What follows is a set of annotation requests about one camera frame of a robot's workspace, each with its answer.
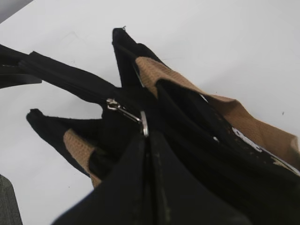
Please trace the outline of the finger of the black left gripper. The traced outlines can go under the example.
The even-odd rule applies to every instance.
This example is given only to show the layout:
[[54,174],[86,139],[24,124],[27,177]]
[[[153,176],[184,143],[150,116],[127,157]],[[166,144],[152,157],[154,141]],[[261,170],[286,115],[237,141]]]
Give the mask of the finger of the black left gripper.
[[18,66],[0,66],[0,88],[41,83],[42,80],[22,71]]

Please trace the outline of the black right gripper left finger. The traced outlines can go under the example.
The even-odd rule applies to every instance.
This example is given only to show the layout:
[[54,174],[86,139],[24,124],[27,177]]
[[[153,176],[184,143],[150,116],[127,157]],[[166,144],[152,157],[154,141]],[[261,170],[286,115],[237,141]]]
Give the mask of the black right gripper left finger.
[[120,161],[88,196],[54,221],[55,225],[148,225],[144,206],[145,139],[134,135]]

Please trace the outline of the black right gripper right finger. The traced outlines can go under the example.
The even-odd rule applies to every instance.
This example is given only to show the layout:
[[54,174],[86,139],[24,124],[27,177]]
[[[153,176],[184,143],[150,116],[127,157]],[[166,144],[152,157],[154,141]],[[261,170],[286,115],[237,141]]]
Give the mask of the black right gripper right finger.
[[249,225],[250,220],[200,183],[165,137],[150,133],[153,213],[157,225]]

